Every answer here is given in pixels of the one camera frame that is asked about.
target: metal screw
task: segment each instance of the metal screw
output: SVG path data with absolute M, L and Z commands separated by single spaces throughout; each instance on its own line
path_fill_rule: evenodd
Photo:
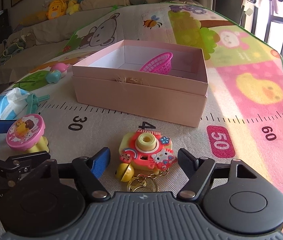
M 191 190 L 183 190 L 179 192 L 179 196 L 184 199 L 190 199 L 196 196 L 196 193 Z
M 9 187 L 15 187 L 16 183 L 13 180 L 8 180 Z
M 108 196 L 108 193 L 103 190 L 96 190 L 92 193 L 94 198 L 105 198 Z

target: toy basket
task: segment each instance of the toy basket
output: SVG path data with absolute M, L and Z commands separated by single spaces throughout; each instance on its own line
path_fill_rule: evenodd
M 171 70 L 171 52 L 160 54 L 149 60 L 140 71 L 167 75 Z

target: pink box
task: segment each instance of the pink box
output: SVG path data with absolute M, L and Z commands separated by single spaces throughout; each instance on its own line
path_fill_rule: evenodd
M 172 52 L 168 75 L 141 72 L 149 60 Z M 79 103 L 198 127 L 207 100 L 201 49 L 153 41 L 119 41 L 73 66 Z

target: plastic package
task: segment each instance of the plastic package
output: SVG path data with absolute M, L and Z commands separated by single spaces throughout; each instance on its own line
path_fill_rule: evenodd
M 20 88 L 6 90 L 0 94 L 0 119 L 13 120 L 27 105 L 30 93 Z

